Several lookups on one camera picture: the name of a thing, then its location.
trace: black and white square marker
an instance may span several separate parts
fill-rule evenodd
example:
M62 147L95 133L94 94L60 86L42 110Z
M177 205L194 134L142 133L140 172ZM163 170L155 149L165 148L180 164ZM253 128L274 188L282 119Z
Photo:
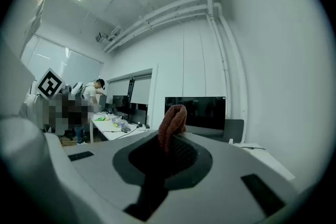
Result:
M62 89L63 85L64 81L49 68L37 83L37 90L45 99L50 100Z

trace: black rectangular strip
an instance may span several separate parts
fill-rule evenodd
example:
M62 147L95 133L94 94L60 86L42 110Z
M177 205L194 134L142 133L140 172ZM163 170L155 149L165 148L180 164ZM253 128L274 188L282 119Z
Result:
M285 203L257 176L242 176L242 181L252 193L267 217L285 206Z
M69 155L68 157L73 162L78 159L83 159L83 158L90 157L90 156L93 156L93 153L90 151L85 151L85 152Z

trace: roller shade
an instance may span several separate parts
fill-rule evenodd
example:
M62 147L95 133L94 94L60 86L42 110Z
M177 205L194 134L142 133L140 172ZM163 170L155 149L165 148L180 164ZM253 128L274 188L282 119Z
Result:
M112 98L114 95L128 95L129 85L130 79L111 82L108 88L107 102L112 104Z
M131 103L148 104L151 78L136 79L134 82Z

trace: green object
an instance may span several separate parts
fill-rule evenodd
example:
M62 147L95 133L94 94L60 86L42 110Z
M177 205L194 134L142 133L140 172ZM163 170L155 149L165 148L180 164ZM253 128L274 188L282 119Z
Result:
M104 121L105 117L97 118L95 121Z

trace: computer monitor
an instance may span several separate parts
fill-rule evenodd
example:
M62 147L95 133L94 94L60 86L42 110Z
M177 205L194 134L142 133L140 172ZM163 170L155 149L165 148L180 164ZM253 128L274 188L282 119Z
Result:
M172 105L182 104L187 109L187 128L188 126L193 126L216 129L223 132L225 125L225 100L225 97L166 97L164 113Z
M105 105L106 105L106 95L101 95L99 97L99 105L101 106L101 109L104 110L105 109Z
M127 95L114 95L112 98L112 105L119 112L128 113L128 96Z

